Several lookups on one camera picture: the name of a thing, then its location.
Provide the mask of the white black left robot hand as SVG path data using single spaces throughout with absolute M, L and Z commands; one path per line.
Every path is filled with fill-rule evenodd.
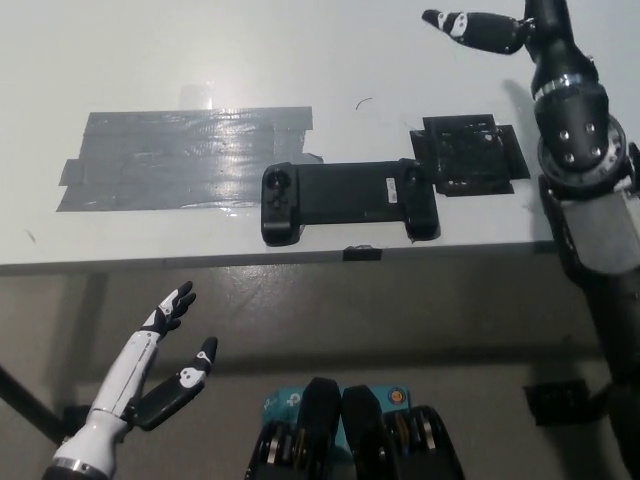
M 112 479 L 116 450 L 133 429 L 152 431 L 204 388 L 218 339 L 207 338 L 194 358 L 148 393 L 143 387 L 161 341 L 181 325 L 196 299 L 193 283 L 171 291 L 129 337 L 91 404 L 84 425 L 56 450 L 45 479 Z

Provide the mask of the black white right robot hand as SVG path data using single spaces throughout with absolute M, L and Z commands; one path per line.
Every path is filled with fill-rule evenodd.
M 535 100 L 554 90 L 600 83 L 594 62 L 576 45 L 565 1 L 527 1 L 521 19 L 488 12 L 427 9 L 422 20 L 467 48 L 513 55 L 525 48 L 535 65 Z

